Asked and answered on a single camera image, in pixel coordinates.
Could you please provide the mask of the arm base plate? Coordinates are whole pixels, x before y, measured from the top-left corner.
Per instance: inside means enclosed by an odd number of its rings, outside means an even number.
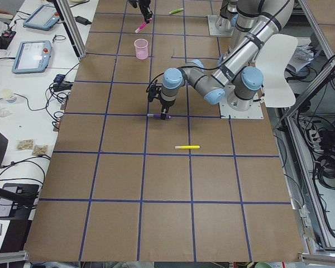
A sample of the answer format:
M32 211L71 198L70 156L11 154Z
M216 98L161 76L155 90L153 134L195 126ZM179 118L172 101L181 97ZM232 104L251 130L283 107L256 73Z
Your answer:
M231 21L220 15L208 15L209 35L212 37L231 37L234 27Z
M235 86L224 88L226 95L219 102L221 119L263 119L258 92L250 100L241 100L235 95Z

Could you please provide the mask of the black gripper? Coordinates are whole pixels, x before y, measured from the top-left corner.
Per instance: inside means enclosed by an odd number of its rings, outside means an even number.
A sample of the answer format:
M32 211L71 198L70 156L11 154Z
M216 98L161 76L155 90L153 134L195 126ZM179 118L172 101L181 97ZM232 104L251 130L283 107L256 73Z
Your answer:
M168 111L170 108L170 102L162 101L161 102L161 119L166 120L170 119L170 115L168 115Z
M141 13L143 14L144 20L150 20L152 18L150 3L150 0L139 0L139 7Z

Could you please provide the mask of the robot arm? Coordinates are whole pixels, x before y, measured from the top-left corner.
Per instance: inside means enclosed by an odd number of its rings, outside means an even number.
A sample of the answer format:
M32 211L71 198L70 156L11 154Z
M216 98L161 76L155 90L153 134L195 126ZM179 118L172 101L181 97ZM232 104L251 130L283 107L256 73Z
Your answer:
M151 1L128 1L133 8L139 7L145 24L149 24L152 20L153 12L150 9ZM223 34L231 33L237 22L237 2L238 1L222 1L219 15L214 16L213 22L209 22L211 30L222 32Z
M229 83L236 85L237 99L249 101L258 89L247 85L247 63L274 34L286 25L293 10L293 1L223 1L219 21L233 27L227 52L222 55L216 71L206 75L199 60L179 68L169 68L162 77L158 99L162 105L160 118L165 119L175 103L179 88L190 84L208 103L217 104Z

